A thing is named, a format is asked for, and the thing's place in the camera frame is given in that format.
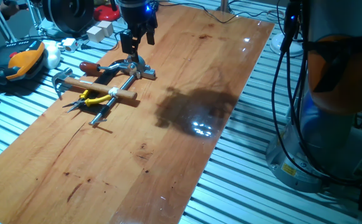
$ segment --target hammer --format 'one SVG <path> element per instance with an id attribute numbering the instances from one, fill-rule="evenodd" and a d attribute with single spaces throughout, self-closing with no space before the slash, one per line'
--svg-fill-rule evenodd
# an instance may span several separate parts
<path id="1" fill-rule="evenodd" d="M 73 86 L 78 86 L 81 88 L 85 88 L 88 90 L 95 90 L 100 93 L 106 93 L 112 97 L 122 97 L 122 98 L 129 98 L 129 99 L 136 99 L 138 96 L 137 93 L 128 91 L 128 90 L 121 90 L 117 87 L 109 87 L 106 85 L 87 82 L 83 80 L 76 80 L 75 78 L 69 77 L 69 75 L 73 74 L 73 70 L 71 68 L 66 68 L 64 72 L 59 72 L 58 74 L 54 75 L 52 78 L 52 84 L 54 86 L 54 90 L 56 91 L 57 95 L 60 98 L 60 91 L 56 88 L 57 84 L 59 83 L 67 83 Z"/>

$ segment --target wooden tabletop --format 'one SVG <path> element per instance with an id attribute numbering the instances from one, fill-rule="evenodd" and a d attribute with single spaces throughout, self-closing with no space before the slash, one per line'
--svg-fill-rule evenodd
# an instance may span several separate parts
<path id="1" fill-rule="evenodd" d="M 156 45 L 138 52 L 158 78 L 132 85 L 139 104 L 93 128 L 62 108 L 79 97 L 67 91 L 0 155 L 1 223 L 178 222 L 274 25 L 183 6 L 157 18 Z"/>

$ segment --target robotic arm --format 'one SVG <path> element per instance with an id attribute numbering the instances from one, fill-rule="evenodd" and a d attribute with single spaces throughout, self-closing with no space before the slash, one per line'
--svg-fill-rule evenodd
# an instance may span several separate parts
<path id="1" fill-rule="evenodd" d="M 148 44 L 155 44 L 155 28 L 157 28 L 156 12 L 149 0 L 118 0 L 120 12 L 128 24 L 128 30 L 120 34 L 123 52 L 130 55 L 133 62 L 138 63 L 138 46 L 146 34 Z"/>
<path id="2" fill-rule="evenodd" d="M 290 61 L 288 49 L 300 28 L 304 53 L 299 97 L 292 97 L 289 69 L 292 120 L 279 130 L 274 112 L 277 136 L 267 148 L 268 165 L 284 184 L 304 192 L 332 184 L 361 186 L 362 129 L 352 126 L 362 111 L 362 1 L 290 0 L 273 92 L 282 58 Z"/>

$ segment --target red object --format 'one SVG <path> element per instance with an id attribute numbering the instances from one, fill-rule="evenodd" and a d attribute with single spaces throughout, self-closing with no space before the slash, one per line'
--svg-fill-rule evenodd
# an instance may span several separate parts
<path id="1" fill-rule="evenodd" d="M 9 58 L 13 58 L 13 56 L 17 55 L 17 52 L 13 52 L 9 55 Z"/>
<path id="2" fill-rule="evenodd" d="M 113 11 L 112 5 L 99 6 L 93 12 L 93 18 L 96 21 L 115 21 L 120 18 L 120 10 Z"/>

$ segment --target wooden hammer handle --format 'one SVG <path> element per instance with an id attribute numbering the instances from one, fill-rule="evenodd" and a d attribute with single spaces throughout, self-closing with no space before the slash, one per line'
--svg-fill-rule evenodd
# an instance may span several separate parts
<path id="1" fill-rule="evenodd" d="M 76 80 L 75 78 L 71 78 L 71 77 L 66 78 L 64 80 L 64 82 L 68 83 L 70 85 L 73 85 L 73 86 L 86 88 L 88 90 L 95 90 L 100 93 L 106 93 L 106 94 L 109 94 L 109 91 L 113 89 L 113 87 L 109 87 L 109 86 L 98 84 L 98 83 L 86 82 L 83 80 Z M 114 92 L 115 92 L 115 96 L 122 97 L 122 98 L 136 99 L 136 97 L 138 96 L 137 93 L 128 91 L 128 90 L 117 89 Z"/>

